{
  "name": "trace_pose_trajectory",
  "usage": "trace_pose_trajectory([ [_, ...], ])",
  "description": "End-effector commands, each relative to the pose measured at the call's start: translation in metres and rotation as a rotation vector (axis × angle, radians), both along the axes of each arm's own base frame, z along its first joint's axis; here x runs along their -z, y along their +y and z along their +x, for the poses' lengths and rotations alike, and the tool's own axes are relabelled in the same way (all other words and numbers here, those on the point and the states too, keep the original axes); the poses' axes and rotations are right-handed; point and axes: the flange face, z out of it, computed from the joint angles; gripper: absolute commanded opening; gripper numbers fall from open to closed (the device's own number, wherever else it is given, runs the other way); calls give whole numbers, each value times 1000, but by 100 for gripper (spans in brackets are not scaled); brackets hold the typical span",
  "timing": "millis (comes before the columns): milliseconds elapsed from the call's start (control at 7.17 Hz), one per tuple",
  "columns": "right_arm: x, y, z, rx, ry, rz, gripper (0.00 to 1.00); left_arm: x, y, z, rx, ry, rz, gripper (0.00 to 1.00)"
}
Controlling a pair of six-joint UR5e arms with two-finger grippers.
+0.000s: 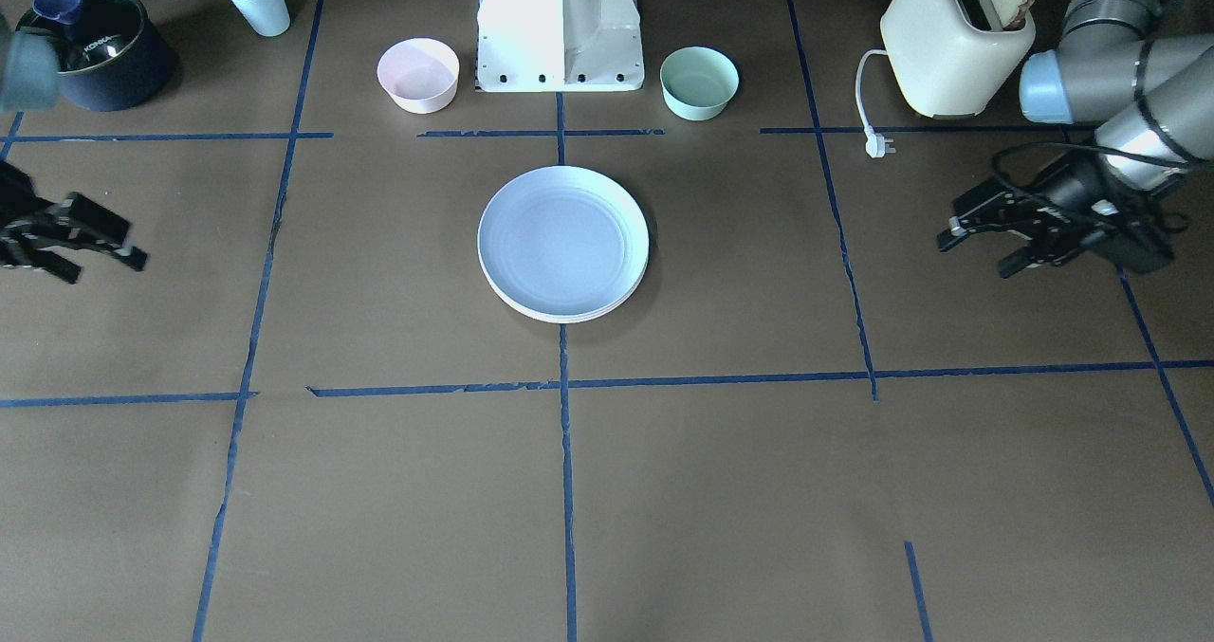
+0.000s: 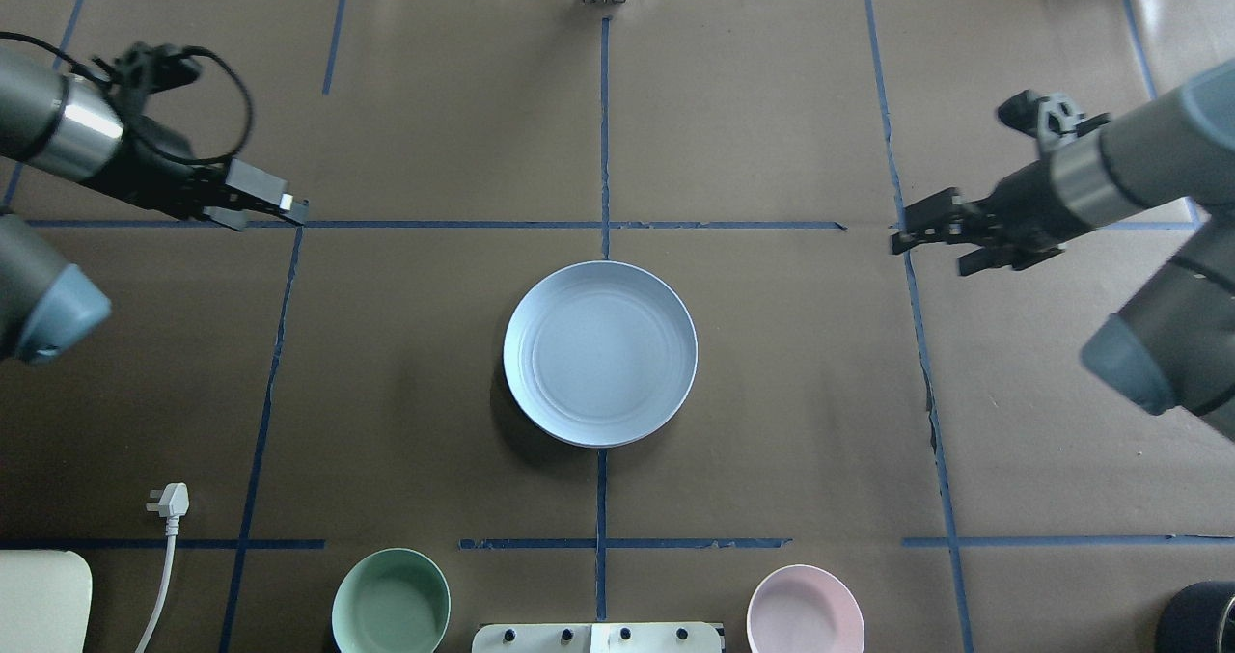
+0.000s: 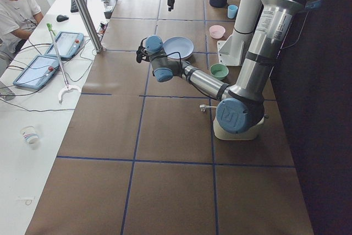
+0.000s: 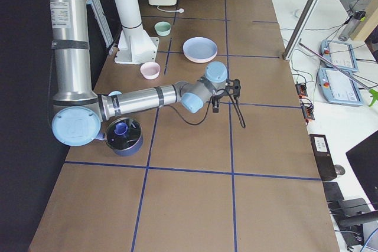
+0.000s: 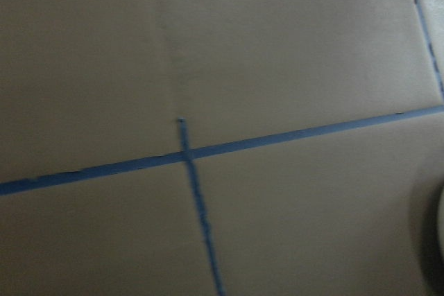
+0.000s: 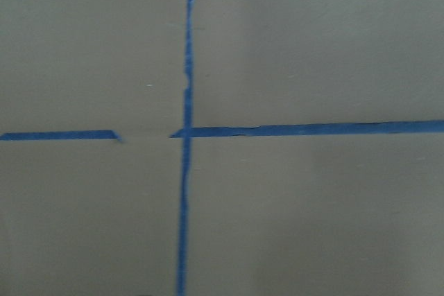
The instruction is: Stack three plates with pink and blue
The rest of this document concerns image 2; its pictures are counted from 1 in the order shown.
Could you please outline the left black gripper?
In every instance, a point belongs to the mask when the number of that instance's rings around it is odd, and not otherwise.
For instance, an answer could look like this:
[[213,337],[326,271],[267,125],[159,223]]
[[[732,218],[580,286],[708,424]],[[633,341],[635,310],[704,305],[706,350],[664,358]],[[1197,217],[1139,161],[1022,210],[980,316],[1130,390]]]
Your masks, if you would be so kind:
[[[200,60],[212,60],[233,81],[245,111],[243,128],[230,151],[195,156],[185,135],[146,116],[149,98],[189,86],[203,77]],[[105,73],[103,95],[119,114],[121,139],[104,168],[91,177],[94,191],[177,221],[207,221],[245,231],[249,214],[264,214],[303,227],[309,202],[291,199],[289,183],[241,160],[249,142],[254,105],[248,86],[216,52],[203,46],[136,42],[124,56],[96,64]]]

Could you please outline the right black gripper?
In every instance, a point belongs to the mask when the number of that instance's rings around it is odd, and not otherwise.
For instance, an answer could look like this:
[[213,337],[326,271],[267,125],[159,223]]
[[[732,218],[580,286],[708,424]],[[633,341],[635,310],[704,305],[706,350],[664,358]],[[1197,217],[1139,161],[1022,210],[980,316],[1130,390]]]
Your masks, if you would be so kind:
[[1067,94],[1034,90],[1011,95],[995,114],[1007,128],[1032,139],[1037,159],[1003,178],[984,199],[966,200],[958,188],[948,186],[910,204],[902,231],[890,235],[892,256],[920,244],[974,244],[974,252],[957,259],[957,274],[967,278],[1003,267],[1029,269],[1062,254],[1068,239],[1095,230],[1066,202],[1072,188],[1066,153],[1095,144],[1098,130],[1112,116],[1091,117]]

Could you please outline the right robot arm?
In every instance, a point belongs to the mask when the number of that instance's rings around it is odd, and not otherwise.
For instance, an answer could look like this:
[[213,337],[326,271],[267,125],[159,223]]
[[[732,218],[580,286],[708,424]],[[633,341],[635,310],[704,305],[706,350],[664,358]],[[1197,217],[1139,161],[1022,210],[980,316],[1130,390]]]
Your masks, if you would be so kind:
[[1233,441],[1233,60],[1123,114],[1023,90],[995,119],[1028,136],[1023,168],[969,198],[900,209],[888,249],[961,244],[953,272],[1028,272],[1078,241],[1139,263],[1137,284],[1078,349],[1094,380],[1145,416],[1177,414]]

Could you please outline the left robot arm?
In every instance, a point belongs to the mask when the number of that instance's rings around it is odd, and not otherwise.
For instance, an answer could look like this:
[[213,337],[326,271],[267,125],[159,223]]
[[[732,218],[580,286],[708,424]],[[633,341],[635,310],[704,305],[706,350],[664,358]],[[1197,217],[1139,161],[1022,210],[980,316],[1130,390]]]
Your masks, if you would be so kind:
[[[240,139],[200,156],[185,135],[146,112],[156,95],[189,86],[212,60],[243,105]],[[32,35],[2,35],[2,358],[42,365],[65,354],[112,311],[105,293],[35,223],[101,221],[106,202],[152,221],[242,231],[252,214],[303,226],[308,202],[289,181],[242,160],[253,99],[216,52],[135,42],[111,60],[70,59]]]

